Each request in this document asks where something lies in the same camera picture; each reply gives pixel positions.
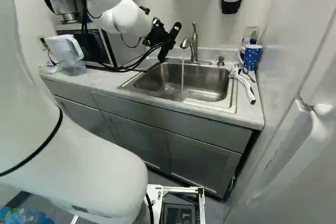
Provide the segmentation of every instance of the blue mug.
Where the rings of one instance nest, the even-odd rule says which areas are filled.
[[[245,51],[244,61],[240,57],[240,51],[242,51],[242,53]],[[238,50],[238,59],[248,71],[254,71],[262,54],[261,45],[246,45]]]

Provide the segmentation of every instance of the countertop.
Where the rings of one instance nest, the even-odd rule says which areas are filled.
[[[254,130],[262,130],[264,127],[264,115],[262,113],[260,96],[256,83],[252,83],[251,81],[249,81],[257,99],[256,103],[254,105],[251,105],[249,103],[245,87],[243,86],[243,84],[238,83],[237,110],[236,113],[229,113],[196,105],[185,104],[183,102],[151,97],[148,95],[134,93],[131,91],[121,90],[117,88],[137,74],[139,74],[139,72],[137,71],[115,73],[102,70],[87,69],[87,73],[81,76],[67,76],[62,72],[58,72],[56,74],[41,74],[41,77],[68,85],[75,85],[82,89],[90,90],[97,93],[111,95],[118,98],[153,105],[159,108],[217,120],[224,123],[243,126]],[[250,75],[254,79],[256,79],[254,72],[250,72]],[[248,77],[246,77],[243,73],[241,73],[241,76],[248,79]]]

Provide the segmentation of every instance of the refrigerator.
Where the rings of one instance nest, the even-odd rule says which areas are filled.
[[[335,10],[273,0],[258,70],[265,128],[224,224],[336,223]]]

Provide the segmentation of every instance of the floor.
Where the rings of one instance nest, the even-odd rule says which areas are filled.
[[[176,181],[170,180],[152,171],[149,171],[149,183],[163,186],[185,186]],[[48,218],[51,218],[55,224],[70,224],[73,215],[54,206],[49,200],[39,196],[30,196],[21,206],[21,208],[32,207],[44,212]],[[223,202],[206,197],[205,201],[205,219],[207,224],[223,224],[224,217],[227,215],[229,207]],[[80,219],[79,224],[92,224],[93,222]]]

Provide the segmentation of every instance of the water stream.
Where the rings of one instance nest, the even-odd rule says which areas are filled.
[[[181,98],[182,98],[182,101],[184,100],[183,85],[184,85],[184,54],[182,54],[182,76],[181,76]]]

